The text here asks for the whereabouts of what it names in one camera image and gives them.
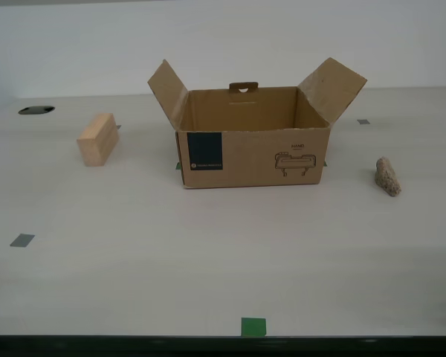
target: box handle cutout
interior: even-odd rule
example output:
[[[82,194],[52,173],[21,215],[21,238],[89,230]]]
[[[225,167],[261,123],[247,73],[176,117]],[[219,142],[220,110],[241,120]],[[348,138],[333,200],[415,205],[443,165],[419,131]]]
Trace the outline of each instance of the box handle cutout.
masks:
[[[258,82],[230,83],[230,91],[234,93],[250,93],[258,89]]]

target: cardboard box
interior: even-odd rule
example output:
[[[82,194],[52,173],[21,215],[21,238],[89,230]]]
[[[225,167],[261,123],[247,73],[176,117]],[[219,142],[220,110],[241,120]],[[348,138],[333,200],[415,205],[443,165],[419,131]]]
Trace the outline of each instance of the cardboard box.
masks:
[[[365,83],[332,58],[297,87],[188,91],[166,60],[149,80],[188,188],[318,184],[331,126]]]

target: tape marker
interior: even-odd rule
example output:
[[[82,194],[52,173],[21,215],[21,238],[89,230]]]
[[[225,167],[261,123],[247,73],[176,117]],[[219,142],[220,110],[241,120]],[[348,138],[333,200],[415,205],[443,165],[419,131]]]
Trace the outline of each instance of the tape marker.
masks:
[[[265,318],[242,318],[241,319],[242,337],[264,337],[266,336]]]
[[[12,244],[10,244],[10,247],[24,248],[28,245],[28,243],[31,242],[34,237],[34,234],[20,234],[19,236],[17,236],[17,238],[15,238]]]

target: table surface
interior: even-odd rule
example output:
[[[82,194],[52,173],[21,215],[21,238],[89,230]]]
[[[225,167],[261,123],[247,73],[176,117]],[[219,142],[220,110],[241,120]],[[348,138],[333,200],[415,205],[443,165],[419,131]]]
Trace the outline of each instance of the table surface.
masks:
[[[17,114],[32,105],[56,110]],[[84,167],[97,112],[120,142]],[[399,197],[374,183],[382,155]],[[3,108],[0,334],[238,336],[259,317],[268,335],[446,335],[446,88],[363,90],[319,185],[185,190],[177,161],[152,95]]]

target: stone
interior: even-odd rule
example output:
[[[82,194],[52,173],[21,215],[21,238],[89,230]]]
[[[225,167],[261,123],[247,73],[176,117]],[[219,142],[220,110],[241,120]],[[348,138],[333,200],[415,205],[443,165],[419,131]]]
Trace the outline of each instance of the stone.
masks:
[[[383,188],[391,197],[395,197],[400,194],[400,182],[398,182],[395,171],[388,158],[382,157],[377,160],[375,183]]]

